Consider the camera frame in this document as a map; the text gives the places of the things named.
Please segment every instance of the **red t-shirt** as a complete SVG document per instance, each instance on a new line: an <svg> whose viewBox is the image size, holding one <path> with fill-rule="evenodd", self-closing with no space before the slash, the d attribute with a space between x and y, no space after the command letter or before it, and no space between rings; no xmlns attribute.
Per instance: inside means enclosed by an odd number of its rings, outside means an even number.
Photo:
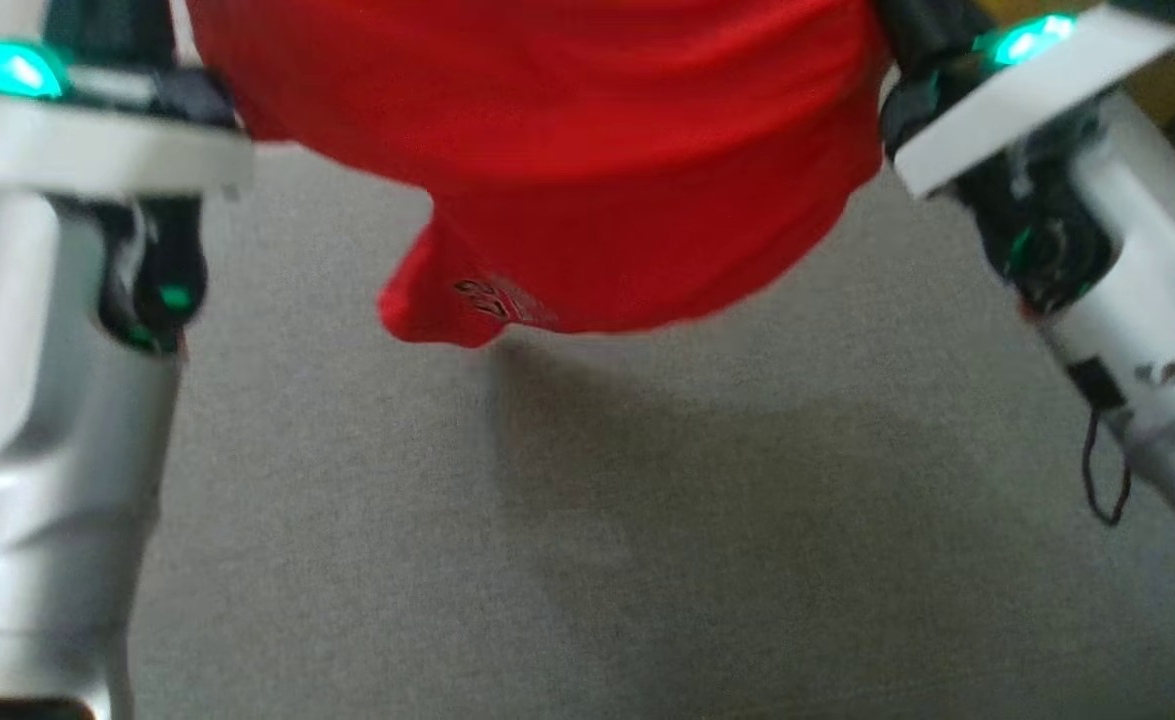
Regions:
<svg viewBox="0 0 1175 720"><path fill-rule="evenodd" d="M262 140L427 188L395 336L624 332L785 272L880 167L867 0L189 0Z"/></svg>

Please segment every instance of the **black strap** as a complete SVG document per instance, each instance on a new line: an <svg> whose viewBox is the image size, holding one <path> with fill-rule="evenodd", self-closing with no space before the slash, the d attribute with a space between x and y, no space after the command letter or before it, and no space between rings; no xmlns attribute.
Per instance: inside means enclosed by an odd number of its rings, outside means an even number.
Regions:
<svg viewBox="0 0 1175 720"><path fill-rule="evenodd" d="M1097 505L1093 466L1094 448L1097 445L1097 428L1102 419L1102 415L1097 411L1094 411L1089 418L1089 433L1085 437L1085 458L1081 460L1081 473L1085 475L1085 497L1089 498L1089 510L1093 510L1095 518L1099 518L1108 529L1114 529L1121 524L1124 504L1130 499L1130 491L1134 487L1134 469L1128 462L1124 464L1124 475L1121 477L1121 497L1117 498L1116 507L1113 507L1112 514L1107 514Z"/></svg>

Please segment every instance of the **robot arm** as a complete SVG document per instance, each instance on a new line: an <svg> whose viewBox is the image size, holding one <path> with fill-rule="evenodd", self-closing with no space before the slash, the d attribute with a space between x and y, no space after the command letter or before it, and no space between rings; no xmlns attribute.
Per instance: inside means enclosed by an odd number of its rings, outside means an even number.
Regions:
<svg viewBox="0 0 1175 720"><path fill-rule="evenodd" d="M1106 424L1175 509L1175 150L1114 90L1175 51L1175 1L1006 33L968 0L878 8L904 69L882 112L899 176L972 210L991 265L1089 402L1090 437ZM1087 455L1085 477L1116 524Z"/></svg>

